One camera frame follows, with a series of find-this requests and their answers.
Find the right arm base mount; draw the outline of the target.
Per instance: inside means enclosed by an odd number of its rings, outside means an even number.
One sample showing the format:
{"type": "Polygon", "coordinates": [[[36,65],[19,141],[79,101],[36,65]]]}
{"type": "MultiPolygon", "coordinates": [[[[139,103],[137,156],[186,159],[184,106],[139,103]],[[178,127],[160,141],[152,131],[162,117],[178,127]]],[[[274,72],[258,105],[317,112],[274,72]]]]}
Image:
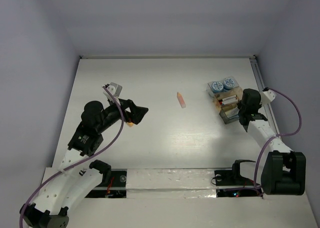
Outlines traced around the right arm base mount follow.
{"type": "Polygon", "coordinates": [[[218,198],[229,197],[262,197],[261,188],[254,187],[254,181],[241,175],[242,163],[255,163],[252,160],[235,160],[231,168],[217,169],[211,178],[211,184],[216,186],[218,198]]]}

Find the black whiteboard marker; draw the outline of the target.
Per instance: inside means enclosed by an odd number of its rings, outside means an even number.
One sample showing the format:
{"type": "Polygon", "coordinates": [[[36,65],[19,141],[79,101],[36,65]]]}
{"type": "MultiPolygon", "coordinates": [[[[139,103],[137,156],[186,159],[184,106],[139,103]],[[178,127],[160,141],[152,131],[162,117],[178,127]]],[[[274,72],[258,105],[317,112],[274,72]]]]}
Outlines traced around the black whiteboard marker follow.
{"type": "Polygon", "coordinates": [[[236,95],[233,95],[233,96],[230,96],[230,97],[227,97],[227,98],[223,98],[222,100],[229,100],[229,99],[233,99],[233,98],[236,98],[237,96],[236,95]]]}

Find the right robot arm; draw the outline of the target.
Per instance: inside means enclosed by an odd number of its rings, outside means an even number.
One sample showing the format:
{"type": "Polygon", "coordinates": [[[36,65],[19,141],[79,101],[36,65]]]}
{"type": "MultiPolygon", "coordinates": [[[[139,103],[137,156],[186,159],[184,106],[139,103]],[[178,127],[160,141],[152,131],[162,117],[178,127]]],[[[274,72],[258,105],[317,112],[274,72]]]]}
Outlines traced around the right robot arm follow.
{"type": "Polygon", "coordinates": [[[301,196],[305,192],[306,157],[288,147],[282,137],[296,135],[302,127],[302,116],[298,112],[298,128],[292,133],[277,134],[270,126],[267,117],[259,112],[264,105],[274,101],[277,95],[293,100],[285,94],[265,88],[262,92],[244,89],[238,102],[239,122],[245,131],[261,147],[255,163],[253,187],[267,195],[301,196]]]}

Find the blue patterned tape roll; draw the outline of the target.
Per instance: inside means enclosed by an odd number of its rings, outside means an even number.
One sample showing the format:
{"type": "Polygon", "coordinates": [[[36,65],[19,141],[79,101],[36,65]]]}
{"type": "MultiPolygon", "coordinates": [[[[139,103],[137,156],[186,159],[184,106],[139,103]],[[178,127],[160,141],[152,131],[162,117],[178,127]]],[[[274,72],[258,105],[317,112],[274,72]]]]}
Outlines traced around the blue patterned tape roll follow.
{"type": "Polygon", "coordinates": [[[213,93],[221,93],[224,90],[224,85],[219,81],[214,81],[211,84],[211,90],[213,93]]]}

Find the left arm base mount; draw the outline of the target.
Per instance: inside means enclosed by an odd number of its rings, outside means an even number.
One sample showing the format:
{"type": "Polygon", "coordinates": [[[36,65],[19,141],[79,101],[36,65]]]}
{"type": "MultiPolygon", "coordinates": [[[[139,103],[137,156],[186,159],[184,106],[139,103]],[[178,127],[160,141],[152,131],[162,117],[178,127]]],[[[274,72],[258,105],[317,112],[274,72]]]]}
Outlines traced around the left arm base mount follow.
{"type": "Polygon", "coordinates": [[[126,198],[126,184],[127,170],[112,170],[109,180],[103,180],[86,195],[86,198],[126,198]]]}

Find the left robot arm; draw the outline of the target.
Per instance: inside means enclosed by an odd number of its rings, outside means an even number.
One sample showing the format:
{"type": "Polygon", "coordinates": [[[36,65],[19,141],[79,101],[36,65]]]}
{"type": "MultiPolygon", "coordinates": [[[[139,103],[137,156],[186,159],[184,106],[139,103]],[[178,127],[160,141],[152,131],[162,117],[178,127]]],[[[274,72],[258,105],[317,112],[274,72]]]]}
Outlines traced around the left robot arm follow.
{"type": "Polygon", "coordinates": [[[115,122],[137,125],[148,108],[132,100],[110,101],[104,108],[99,101],[84,106],[81,122],[71,138],[58,171],[44,181],[20,210],[19,224],[31,228],[65,228],[70,214],[96,186],[111,180],[111,166],[94,159],[103,142],[102,133],[115,122]]]}

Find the orange highlighter pen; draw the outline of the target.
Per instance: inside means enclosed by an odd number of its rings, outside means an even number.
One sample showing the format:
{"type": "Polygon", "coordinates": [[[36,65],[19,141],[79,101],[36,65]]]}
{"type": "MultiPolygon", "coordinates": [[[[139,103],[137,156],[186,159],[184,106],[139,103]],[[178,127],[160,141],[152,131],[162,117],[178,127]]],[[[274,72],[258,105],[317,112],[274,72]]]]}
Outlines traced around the orange highlighter pen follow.
{"type": "Polygon", "coordinates": [[[178,99],[178,102],[179,102],[181,108],[186,108],[186,103],[183,99],[183,96],[179,92],[177,93],[177,99],[178,99]]]}

